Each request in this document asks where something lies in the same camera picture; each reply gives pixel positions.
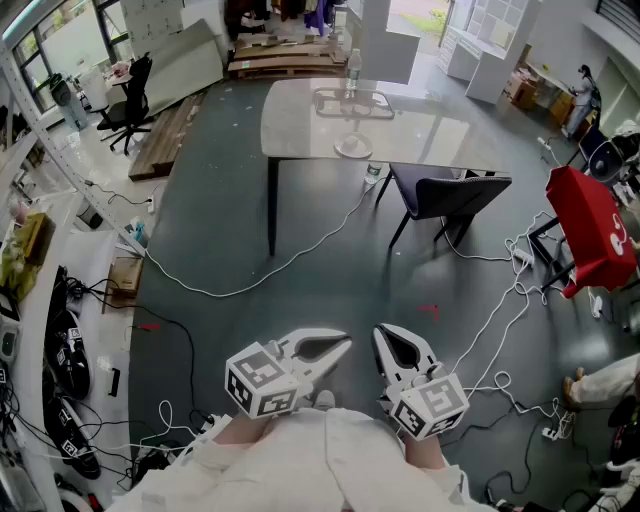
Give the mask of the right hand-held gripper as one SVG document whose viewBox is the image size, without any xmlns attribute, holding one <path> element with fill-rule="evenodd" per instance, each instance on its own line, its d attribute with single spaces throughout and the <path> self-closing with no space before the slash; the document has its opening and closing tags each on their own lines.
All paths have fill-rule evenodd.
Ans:
<svg viewBox="0 0 640 512">
<path fill-rule="evenodd" d="M 381 323 L 372 331 L 379 374 L 388 386 L 378 402 L 416 441 L 454 428 L 469 409 L 456 374 L 447 373 L 428 342 L 406 328 Z M 400 370 L 417 370 L 401 380 Z"/>
</svg>

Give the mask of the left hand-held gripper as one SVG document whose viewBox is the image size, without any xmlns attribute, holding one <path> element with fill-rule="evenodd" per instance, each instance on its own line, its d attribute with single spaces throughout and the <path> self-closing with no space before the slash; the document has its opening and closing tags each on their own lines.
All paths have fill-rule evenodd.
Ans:
<svg viewBox="0 0 640 512">
<path fill-rule="evenodd" d="M 265 345 L 254 342 L 229 358 L 225 390 L 250 419 L 290 413 L 351 349 L 351 338 L 330 328 L 300 328 Z"/>
</svg>

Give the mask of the white round plate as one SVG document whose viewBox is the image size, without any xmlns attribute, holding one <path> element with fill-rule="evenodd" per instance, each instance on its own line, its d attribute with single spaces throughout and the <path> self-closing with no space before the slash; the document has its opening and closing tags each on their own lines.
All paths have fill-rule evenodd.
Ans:
<svg viewBox="0 0 640 512">
<path fill-rule="evenodd" d="M 350 135 L 356 136 L 359 139 L 359 143 L 356 148 L 347 150 L 343 147 L 343 142 L 345 138 Z M 350 159 L 368 159 L 373 153 L 371 140 L 367 136 L 357 132 L 345 133 L 339 136 L 334 142 L 334 149 L 339 155 Z"/>
</svg>

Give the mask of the person's left forearm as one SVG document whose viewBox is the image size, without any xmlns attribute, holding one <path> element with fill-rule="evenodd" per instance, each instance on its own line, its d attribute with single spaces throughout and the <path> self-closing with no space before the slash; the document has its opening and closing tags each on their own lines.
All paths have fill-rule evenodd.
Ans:
<svg viewBox="0 0 640 512">
<path fill-rule="evenodd" d="M 251 419 L 244 412 L 238 412 L 213 437 L 213 442 L 223 447 L 248 448 L 267 437 L 279 420 L 279 417 Z"/>
</svg>

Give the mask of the person's right forearm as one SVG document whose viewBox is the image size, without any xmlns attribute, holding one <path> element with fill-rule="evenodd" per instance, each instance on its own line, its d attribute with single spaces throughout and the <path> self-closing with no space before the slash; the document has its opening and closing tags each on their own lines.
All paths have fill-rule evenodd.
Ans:
<svg viewBox="0 0 640 512">
<path fill-rule="evenodd" d="M 428 470 L 442 470 L 447 467 L 437 436 L 416 441 L 409 435 L 403 437 L 405 460 L 408 464 Z"/>
</svg>

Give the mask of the person's white coat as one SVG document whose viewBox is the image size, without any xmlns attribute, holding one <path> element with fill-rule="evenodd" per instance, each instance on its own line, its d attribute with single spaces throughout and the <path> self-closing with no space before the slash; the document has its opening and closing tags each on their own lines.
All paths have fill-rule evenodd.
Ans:
<svg viewBox="0 0 640 512">
<path fill-rule="evenodd" d="M 149 471 L 106 512 L 496 512 L 456 465 L 420 469 L 385 423 L 343 408 L 279 417 L 248 448 L 216 428 L 167 468 Z"/>
</svg>

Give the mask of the dark blue dining chair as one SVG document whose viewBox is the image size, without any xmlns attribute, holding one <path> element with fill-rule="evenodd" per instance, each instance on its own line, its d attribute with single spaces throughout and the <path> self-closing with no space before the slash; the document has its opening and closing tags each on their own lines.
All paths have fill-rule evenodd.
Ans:
<svg viewBox="0 0 640 512">
<path fill-rule="evenodd" d="M 454 172 L 453 168 L 439 166 L 389 165 L 377 198 L 381 199 L 389 184 L 395 183 L 406 209 L 390 246 L 395 245 L 410 220 L 442 218 L 443 227 L 435 238 L 440 239 L 450 229 L 456 229 L 452 246 L 457 247 L 475 216 L 512 184 L 510 176 L 492 171 L 483 174 L 463 169 L 459 176 Z"/>
</svg>

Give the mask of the brown cardboard box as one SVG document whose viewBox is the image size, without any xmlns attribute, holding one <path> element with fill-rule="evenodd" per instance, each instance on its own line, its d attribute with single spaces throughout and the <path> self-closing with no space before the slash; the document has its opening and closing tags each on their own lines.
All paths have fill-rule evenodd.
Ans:
<svg viewBox="0 0 640 512">
<path fill-rule="evenodd" d="M 115 308 L 136 305 L 144 260 L 140 257 L 116 257 L 107 280 L 106 304 Z"/>
</svg>

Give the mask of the grey marble dining table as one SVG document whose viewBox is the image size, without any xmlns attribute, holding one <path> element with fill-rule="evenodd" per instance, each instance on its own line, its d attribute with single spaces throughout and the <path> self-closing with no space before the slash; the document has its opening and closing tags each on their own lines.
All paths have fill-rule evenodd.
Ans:
<svg viewBox="0 0 640 512">
<path fill-rule="evenodd" d="M 267 158 L 270 251 L 276 248 L 279 167 L 284 161 L 372 161 L 453 168 L 455 176 L 463 169 L 510 176 L 502 168 L 491 134 L 453 97 L 404 84 L 364 80 L 357 89 L 383 92 L 395 111 L 393 120 L 318 116 L 313 91 L 322 87 L 345 89 L 345 85 L 345 80 L 335 78 L 286 79 L 275 82 L 267 94 L 261 118 L 261 148 Z M 368 159 L 350 159 L 335 151 L 335 140 L 350 132 L 371 140 L 373 153 Z"/>
</svg>

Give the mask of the brown wooden pallet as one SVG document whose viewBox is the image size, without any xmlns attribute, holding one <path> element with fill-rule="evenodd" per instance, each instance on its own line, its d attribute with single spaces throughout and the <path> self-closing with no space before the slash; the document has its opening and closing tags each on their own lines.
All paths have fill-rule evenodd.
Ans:
<svg viewBox="0 0 640 512">
<path fill-rule="evenodd" d="M 170 175 L 205 96 L 205 91 L 190 95 L 158 115 L 129 170 L 132 182 Z"/>
</svg>

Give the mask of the clear plastic water bottle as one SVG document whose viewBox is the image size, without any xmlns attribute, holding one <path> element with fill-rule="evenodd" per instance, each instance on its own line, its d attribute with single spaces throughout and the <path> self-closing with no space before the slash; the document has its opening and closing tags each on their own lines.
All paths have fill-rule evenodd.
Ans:
<svg viewBox="0 0 640 512">
<path fill-rule="evenodd" d="M 359 76 L 362 69 L 361 52 L 358 48 L 351 51 L 347 62 L 346 85 L 344 97 L 346 99 L 353 98 L 358 86 Z"/>
</svg>

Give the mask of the stack of flat cardboard pallets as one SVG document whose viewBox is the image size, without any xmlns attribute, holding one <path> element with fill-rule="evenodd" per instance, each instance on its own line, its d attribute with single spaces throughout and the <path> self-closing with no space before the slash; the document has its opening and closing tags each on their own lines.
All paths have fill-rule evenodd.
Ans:
<svg viewBox="0 0 640 512">
<path fill-rule="evenodd" d="M 259 34 L 235 43 L 227 71 L 234 79 L 344 77 L 346 63 L 335 41 Z"/>
</svg>

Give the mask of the white metal shelf rack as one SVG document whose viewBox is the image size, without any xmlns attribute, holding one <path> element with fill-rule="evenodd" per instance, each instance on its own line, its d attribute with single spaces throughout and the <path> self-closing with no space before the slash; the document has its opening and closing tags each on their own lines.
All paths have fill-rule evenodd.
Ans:
<svg viewBox="0 0 640 512">
<path fill-rule="evenodd" d="M 49 156 L 55 162 L 61 174 L 71 183 L 76 192 L 80 193 L 88 203 L 97 211 L 102 219 L 116 231 L 131 250 L 141 257 L 145 256 L 145 248 L 126 231 L 116 217 L 111 213 L 106 203 L 101 202 L 91 191 L 91 187 L 85 180 L 76 173 L 70 166 L 68 159 L 56 147 L 54 141 L 49 136 L 46 127 L 39 120 L 39 116 L 33 110 L 28 91 L 22 80 L 18 77 L 18 68 L 15 58 L 7 48 L 5 42 L 0 37 L 0 75 L 5 79 L 13 99 L 16 101 L 19 110 L 24 115 L 31 128 L 31 135 L 34 135 L 45 147 Z"/>
</svg>

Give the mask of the white square column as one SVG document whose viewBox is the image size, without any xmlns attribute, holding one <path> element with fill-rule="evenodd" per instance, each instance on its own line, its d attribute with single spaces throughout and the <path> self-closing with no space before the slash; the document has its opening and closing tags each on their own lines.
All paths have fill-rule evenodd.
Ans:
<svg viewBox="0 0 640 512">
<path fill-rule="evenodd" d="M 360 77 L 371 81 L 408 84 L 420 38 L 388 29 L 391 0 L 363 0 Z"/>
</svg>

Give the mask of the white cabinet unit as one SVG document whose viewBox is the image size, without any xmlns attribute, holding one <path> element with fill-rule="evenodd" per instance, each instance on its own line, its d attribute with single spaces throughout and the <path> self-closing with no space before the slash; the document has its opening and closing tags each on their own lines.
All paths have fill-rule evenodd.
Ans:
<svg viewBox="0 0 640 512">
<path fill-rule="evenodd" d="M 444 29 L 437 65 L 467 83 L 467 97 L 496 104 L 541 8 L 542 0 L 473 0 L 467 28 Z"/>
</svg>

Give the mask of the large leaning white board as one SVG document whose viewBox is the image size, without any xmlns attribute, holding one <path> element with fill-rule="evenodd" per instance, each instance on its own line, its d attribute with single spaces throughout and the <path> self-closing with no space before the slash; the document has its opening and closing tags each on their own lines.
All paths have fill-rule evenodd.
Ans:
<svg viewBox="0 0 640 512">
<path fill-rule="evenodd" d="M 145 93 L 151 116 L 223 79 L 215 36 L 203 19 L 173 35 L 150 58 Z"/>
</svg>

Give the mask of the black office chair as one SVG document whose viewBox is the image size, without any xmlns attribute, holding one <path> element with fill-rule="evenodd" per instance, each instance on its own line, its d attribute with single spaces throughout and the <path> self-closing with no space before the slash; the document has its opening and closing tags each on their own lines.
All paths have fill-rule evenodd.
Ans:
<svg viewBox="0 0 640 512">
<path fill-rule="evenodd" d="M 115 151 L 116 144 L 124 140 L 123 154 L 129 156 L 129 144 L 133 135 L 151 132 L 149 128 L 144 128 L 144 125 L 152 121 L 152 118 L 148 116 L 150 109 L 145 91 L 152 64 L 153 61 L 148 52 L 135 60 L 129 68 L 130 79 L 126 83 L 120 84 L 126 99 L 109 107 L 97 109 L 102 121 L 96 129 L 98 131 L 111 130 L 118 134 L 118 137 L 109 146 L 112 152 Z"/>
</svg>

